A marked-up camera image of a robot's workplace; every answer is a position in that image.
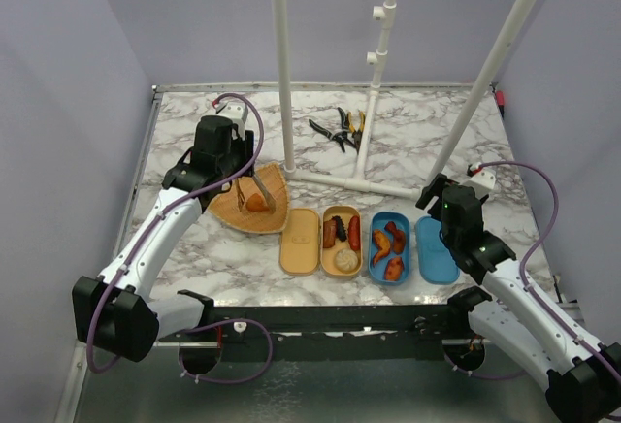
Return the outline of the orange chicken wing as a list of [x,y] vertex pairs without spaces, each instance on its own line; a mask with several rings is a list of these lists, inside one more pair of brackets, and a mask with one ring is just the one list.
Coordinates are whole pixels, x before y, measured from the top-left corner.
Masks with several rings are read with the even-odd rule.
[[391,252],[391,242],[386,234],[375,229],[372,233],[373,244],[376,247],[376,254],[372,258],[372,265],[375,266],[380,260],[387,257]]

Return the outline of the orange fried chicken piece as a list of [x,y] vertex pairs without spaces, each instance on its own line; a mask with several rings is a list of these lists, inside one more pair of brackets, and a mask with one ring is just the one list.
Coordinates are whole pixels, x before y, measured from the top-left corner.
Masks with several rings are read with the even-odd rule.
[[401,256],[391,258],[386,264],[383,279],[389,282],[399,281],[404,267],[404,261]]

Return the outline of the brown sausage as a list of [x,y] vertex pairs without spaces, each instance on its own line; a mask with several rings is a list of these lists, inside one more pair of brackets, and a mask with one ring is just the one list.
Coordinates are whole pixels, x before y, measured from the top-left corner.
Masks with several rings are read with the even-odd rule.
[[334,219],[326,220],[323,223],[323,248],[331,248],[335,245],[337,237],[337,222]]

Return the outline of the black sea cucumber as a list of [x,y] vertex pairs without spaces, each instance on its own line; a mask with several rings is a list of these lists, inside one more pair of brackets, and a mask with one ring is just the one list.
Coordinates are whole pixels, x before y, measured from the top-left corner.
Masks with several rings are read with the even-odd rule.
[[333,219],[336,222],[336,237],[341,241],[345,242],[347,240],[347,232],[344,227],[343,220],[340,216],[334,216]]

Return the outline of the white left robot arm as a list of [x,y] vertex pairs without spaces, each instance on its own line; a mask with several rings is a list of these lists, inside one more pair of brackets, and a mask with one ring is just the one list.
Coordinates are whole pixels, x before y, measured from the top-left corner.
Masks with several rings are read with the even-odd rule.
[[212,300],[181,291],[153,301],[150,293],[186,230],[229,182],[251,175],[255,158],[254,133],[242,120],[217,114],[200,119],[193,146],[166,172],[127,246],[97,277],[80,277],[73,287],[77,336],[87,349],[139,362],[157,340],[176,332],[196,341],[212,333]]

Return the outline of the red sausage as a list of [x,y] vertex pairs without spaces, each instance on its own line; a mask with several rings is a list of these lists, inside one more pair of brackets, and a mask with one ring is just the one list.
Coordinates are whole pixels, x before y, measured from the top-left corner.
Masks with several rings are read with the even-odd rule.
[[360,216],[354,215],[350,218],[347,229],[348,243],[350,249],[358,251],[361,246],[361,230],[360,230]]

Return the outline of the white steamed bun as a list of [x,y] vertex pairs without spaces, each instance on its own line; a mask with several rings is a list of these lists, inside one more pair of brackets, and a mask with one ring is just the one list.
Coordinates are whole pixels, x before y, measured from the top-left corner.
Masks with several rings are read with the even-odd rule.
[[356,272],[359,267],[359,257],[356,251],[344,248],[339,250],[334,257],[336,269],[344,274]]

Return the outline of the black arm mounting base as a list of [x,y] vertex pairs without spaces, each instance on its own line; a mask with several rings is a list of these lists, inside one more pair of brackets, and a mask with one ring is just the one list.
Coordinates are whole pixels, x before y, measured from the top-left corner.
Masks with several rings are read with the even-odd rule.
[[468,315],[491,296],[478,287],[441,305],[211,307],[209,330],[164,338],[189,352],[193,368],[220,352],[229,362],[440,360],[474,336]]

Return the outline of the woven bamboo basket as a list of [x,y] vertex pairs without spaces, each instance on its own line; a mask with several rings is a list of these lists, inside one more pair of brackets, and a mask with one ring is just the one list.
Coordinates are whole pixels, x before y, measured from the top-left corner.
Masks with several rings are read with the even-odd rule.
[[[239,211],[234,183],[229,191],[212,200],[208,210],[220,222],[241,232],[250,234],[279,233],[286,225],[290,208],[290,194],[284,173],[276,162],[257,167],[254,170],[255,173],[258,174],[275,198],[275,212],[250,212],[246,209]],[[241,178],[241,186],[247,198],[257,192],[257,188],[250,178]]]

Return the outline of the orange fried shrimp piece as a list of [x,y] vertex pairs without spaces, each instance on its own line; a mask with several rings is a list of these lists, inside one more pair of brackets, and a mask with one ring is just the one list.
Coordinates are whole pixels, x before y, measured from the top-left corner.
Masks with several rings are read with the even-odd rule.
[[268,212],[270,207],[260,193],[254,193],[245,201],[245,207],[249,212]]

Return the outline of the metal food tongs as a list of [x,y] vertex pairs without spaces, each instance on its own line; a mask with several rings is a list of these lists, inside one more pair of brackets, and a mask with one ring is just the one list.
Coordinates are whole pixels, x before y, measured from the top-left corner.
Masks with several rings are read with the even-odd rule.
[[[257,173],[255,173],[250,179],[252,180],[255,187],[257,188],[256,193],[262,194],[270,207],[269,211],[262,211],[262,212],[270,212],[270,213],[275,212],[276,211],[276,200],[273,197],[273,195],[270,193],[270,191],[268,190],[267,186],[263,183],[262,179],[258,176]],[[247,200],[247,197],[245,196],[242,186],[241,186],[241,181],[242,181],[241,178],[234,180],[234,188],[235,188],[236,195],[237,195],[237,208],[239,211],[246,209],[245,201]]]

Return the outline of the beige lunch box lid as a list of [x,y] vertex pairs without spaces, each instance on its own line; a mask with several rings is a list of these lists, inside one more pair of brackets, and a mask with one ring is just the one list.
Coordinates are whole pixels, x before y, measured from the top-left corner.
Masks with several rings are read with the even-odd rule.
[[279,264],[291,276],[309,276],[319,265],[319,216],[308,208],[291,209],[280,236]]

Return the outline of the brown fried patty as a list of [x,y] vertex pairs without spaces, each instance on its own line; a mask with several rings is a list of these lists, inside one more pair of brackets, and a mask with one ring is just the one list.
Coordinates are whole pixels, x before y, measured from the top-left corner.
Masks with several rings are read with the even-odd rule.
[[393,252],[396,254],[402,254],[407,245],[407,236],[403,232],[398,232],[393,236]]

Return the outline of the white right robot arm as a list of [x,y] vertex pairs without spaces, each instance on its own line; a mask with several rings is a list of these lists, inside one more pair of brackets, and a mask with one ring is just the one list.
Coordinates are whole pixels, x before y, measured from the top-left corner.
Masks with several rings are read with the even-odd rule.
[[441,225],[441,241],[476,283],[445,314],[455,336],[490,340],[542,389],[562,422],[598,422],[620,408],[620,345],[604,344],[551,300],[524,263],[485,230],[488,189],[437,174],[416,205]]

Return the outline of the blue lunch box lid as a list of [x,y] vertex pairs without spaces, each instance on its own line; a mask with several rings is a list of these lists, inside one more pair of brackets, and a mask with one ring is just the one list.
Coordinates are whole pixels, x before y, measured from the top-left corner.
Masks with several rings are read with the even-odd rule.
[[456,282],[460,270],[441,240],[441,224],[431,216],[421,217],[415,224],[415,237],[421,276],[437,285]]

